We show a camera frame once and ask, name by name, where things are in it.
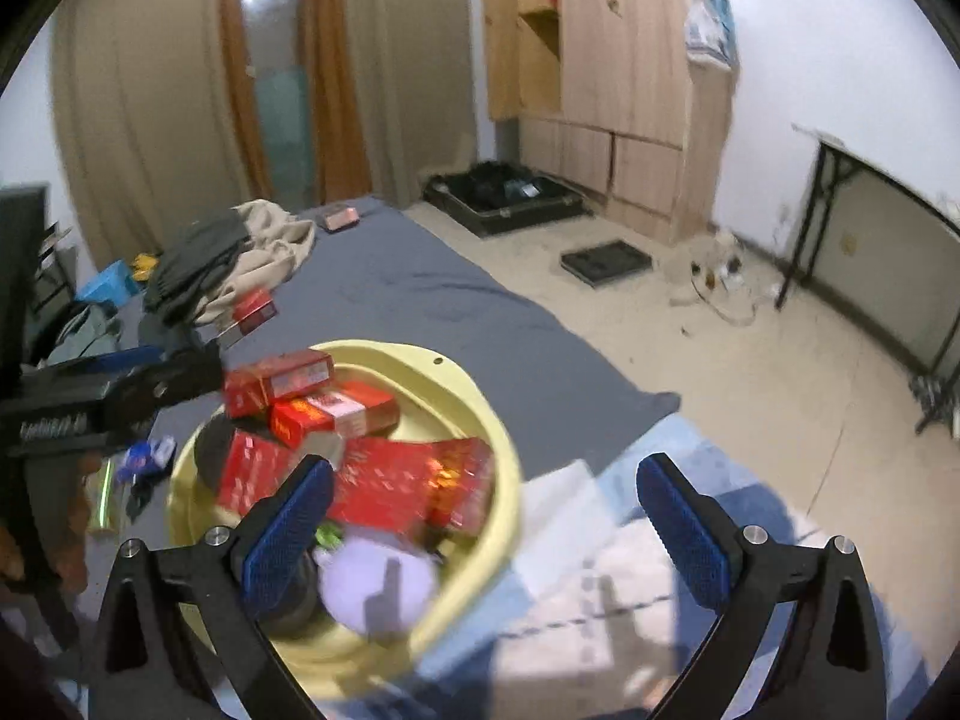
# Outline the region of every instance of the person's hand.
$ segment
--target person's hand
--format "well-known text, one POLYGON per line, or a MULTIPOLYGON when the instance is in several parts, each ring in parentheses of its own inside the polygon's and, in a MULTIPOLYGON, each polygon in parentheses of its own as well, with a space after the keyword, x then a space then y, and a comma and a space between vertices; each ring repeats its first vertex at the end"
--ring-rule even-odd
MULTIPOLYGON (((55 552, 52 567, 64 580, 62 587, 67 592, 80 593, 86 589, 88 575, 86 574, 85 547, 86 524, 90 519, 90 505, 83 492, 83 483, 86 477, 100 469, 100 458, 96 455, 85 455, 80 458, 80 474, 77 494, 66 512, 69 535, 65 543, 55 552)), ((5 579, 19 581, 23 579, 23 557, 16 546, 16 542, 7 529, 0 526, 0 576, 5 579)))

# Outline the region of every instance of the blue textured pad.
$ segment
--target blue textured pad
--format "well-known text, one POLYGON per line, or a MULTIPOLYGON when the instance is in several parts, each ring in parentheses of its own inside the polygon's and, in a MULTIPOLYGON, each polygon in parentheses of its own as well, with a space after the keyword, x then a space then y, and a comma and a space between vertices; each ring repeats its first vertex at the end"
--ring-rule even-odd
POLYGON ((243 600, 254 618, 280 603, 332 501, 333 469, 318 461, 244 560, 243 600))
POLYGON ((731 592, 727 557, 653 457, 637 466, 637 498, 694 600, 719 613, 731 592))

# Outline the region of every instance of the blue gripper pad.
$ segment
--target blue gripper pad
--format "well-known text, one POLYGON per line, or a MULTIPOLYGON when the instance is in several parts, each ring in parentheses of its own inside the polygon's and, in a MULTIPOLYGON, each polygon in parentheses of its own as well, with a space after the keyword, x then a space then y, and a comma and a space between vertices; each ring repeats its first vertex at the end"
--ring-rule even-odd
POLYGON ((736 525, 666 455, 651 455, 637 466, 637 498, 694 600, 720 613, 739 578, 740 551, 731 543, 736 525), (704 522, 705 514, 711 522, 704 522))
POLYGON ((244 560, 240 584, 244 605, 254 619, 280 603, 332 501, 333 468, 327 461, 319 461, 244 560))

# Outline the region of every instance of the bed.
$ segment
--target bed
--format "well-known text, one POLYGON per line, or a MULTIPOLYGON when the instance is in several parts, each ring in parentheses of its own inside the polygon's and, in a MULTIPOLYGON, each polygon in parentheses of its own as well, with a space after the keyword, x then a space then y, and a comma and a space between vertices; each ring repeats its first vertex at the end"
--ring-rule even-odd
MULTIPOLYGON (((762 524, 779 541, 822 546, 827 535, 705 442, 678 415, 678 395, 639 391, 552 314, 400 212, 375 199, 357 207, 361 223, 318 235, 310 258, 275 293, 278 316, 237 343, 227 363, 333 338, 413 343, 450 357, 515 442, 526 480, 524 535, 510 566, 416 674, 327 709, 371 718, 518 718, 534 706, 556 720, 644 716, 712 615, 693 603, 637 506, 639 460, 666 452, 734 520, 762 524)), ((137 343, 141 312, 136 300, 124 309, 124 346, 137 343)), ((167 410, 155 434, 183 443, 218 405, 210 395, 167 410)), ((152 548, 168 543, 163 498, 155 496, 125 538, 152 548)), ((78 603, 90 619, 115 548, 90 545, 90 587, 78 603)), ((877 608, 896 719, 918 700, 928 675, 909 636, 877 608)), ((786 611, 771 625, 730 717, 757 694, 786 611)), ((218 696, 228 713, 246 716, 225 685, 218 696)))

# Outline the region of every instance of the curtain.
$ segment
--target curtain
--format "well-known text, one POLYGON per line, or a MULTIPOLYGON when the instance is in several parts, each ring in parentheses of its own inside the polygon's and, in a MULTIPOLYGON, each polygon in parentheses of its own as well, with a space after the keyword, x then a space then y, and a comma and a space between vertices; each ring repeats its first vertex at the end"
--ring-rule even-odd
POLYGON ((304 0, 301 40, 320 202, 368 194, 370 166, 347 53, 344 0, 304 0))
POLYGON ((476 158, 467 0, 344 0, 373 191, 405 207, 476 158))
POLYGON ((56 133, 99 268, 251 197, 220 13, 220 0, 64 0, 56 11, 56 133))
POLYGON ((241 0, 220 0, 221 39, 224 69, 227 74, 227 94, 230 100, 233 129, 253 194, 270 199, 274 192, 267 170, 267 158, 260 136, 260 122, 256 109, 253 79, 247 69, 251 66, 247 36, 243 23, 241 0))

